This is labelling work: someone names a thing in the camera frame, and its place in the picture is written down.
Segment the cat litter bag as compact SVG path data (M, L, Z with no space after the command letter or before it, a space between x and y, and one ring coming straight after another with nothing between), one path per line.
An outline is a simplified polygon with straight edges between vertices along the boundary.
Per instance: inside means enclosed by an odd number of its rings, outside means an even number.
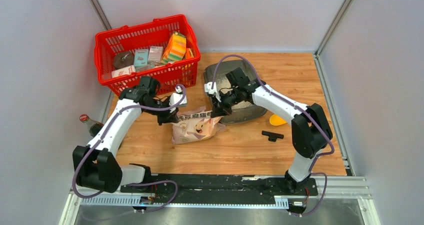
M178 122L172 123L171 142L176 145L199 142L226 131L226 125L220 122L222 116L211 117L211 114L212 111L206 110L205 106L178 112Z

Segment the yellow plastic scoop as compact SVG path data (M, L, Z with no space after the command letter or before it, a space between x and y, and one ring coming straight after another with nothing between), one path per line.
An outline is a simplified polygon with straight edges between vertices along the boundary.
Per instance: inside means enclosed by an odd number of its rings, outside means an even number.
M287 122L286 122L283 118L279 117L277 114L273 114L273 115L269 118L269 123L270 123L272 126L281 126L281 125L286 124Z

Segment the black bag clip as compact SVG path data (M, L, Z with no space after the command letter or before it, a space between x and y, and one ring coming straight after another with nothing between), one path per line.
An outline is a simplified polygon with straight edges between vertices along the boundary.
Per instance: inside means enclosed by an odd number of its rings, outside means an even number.
M261 134L263 136L267 136L267 139L270 142L276 142L278 139L284 139L284 137L285 137L283 134L265 131L265 130L262 130Z

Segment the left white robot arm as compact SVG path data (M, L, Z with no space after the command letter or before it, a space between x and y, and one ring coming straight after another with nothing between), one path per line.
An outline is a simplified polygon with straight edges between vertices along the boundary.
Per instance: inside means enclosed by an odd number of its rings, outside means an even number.
M185 86L177 84L175 92L165 100L157 98L160 87L157 79L142 76L137 85L120 93L111 116L92 140L74 149L72 191L75 195L88 199L101 193L114 193L126 185L134 185L142 193L152 188L149 167L120 166L116 156L132 124L142 113L156 116L159 125L178 121L178 107L187 104Z

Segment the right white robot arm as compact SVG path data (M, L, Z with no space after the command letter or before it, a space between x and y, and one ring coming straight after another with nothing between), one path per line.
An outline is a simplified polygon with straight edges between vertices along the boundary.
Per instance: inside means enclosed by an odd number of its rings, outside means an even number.
M333 147L328 119L322 106L297 102L272 89L264 81L249 79L241 68L226 74L230 90L223 93L214 81L204 84L204 91L212 102L211 117L231 115L232 107L240 102L249 102L262 107L286 121L291 127L294 160L285 172L285 188L299 194L312 174L318 157L325 156L324 149Z

